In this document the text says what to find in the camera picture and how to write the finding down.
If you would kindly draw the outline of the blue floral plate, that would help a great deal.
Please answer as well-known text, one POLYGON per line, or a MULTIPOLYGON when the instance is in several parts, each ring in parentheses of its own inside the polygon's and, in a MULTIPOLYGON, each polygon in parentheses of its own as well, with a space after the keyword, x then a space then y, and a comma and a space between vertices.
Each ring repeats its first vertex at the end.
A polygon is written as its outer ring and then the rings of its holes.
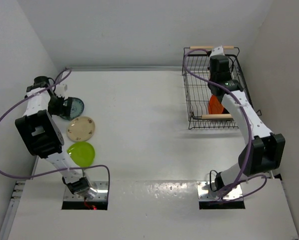
POLYGON ((70 119, 64 119, 64 120, 71 121, 75 118, 78 118, 85 109, 84 102, 80 98, 77 97, 72 97, 72 98, 73 98, 73 102, 71 107, 70 119))

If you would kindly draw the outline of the orange plate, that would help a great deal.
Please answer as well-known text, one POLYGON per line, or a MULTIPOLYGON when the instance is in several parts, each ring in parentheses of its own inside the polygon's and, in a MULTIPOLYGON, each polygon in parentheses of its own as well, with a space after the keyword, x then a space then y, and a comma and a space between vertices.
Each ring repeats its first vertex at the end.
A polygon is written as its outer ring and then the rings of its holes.
POLYGON ((218 98, 215 95, 212 95, 208 102, 208 113, 210 115, 219 115, 224 114, 225 112, 225 108, 219 102, 218 98))

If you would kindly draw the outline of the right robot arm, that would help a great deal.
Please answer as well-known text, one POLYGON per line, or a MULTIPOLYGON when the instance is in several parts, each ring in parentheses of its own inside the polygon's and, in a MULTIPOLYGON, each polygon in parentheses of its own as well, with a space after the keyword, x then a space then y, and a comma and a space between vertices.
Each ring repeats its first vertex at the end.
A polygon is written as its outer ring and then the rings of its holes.
POLYGON ((215 190, 223 195, 240 181, 278 169, 286 140, 261 121, 240 82, 232 78, 229 59, 225 55, 210 57, 209 72, 211 93, 232 116, 245 142, 237 163, 215 177, 215 190))

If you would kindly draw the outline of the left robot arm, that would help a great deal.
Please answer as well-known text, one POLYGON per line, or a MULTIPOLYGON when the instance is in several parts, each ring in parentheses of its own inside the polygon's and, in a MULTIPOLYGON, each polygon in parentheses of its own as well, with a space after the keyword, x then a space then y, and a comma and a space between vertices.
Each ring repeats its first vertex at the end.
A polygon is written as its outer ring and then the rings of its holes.
POLYGON ((62 181, 73 195, 91 200, 95 195, 87 174, 64 150, 64 138, 52 116, 72 118, 73 98, 55 93, 47 76, 38 76, 26 89, 26 111, 15 120, 15 126, 33 156, 51 163, 62 175, 62 181))

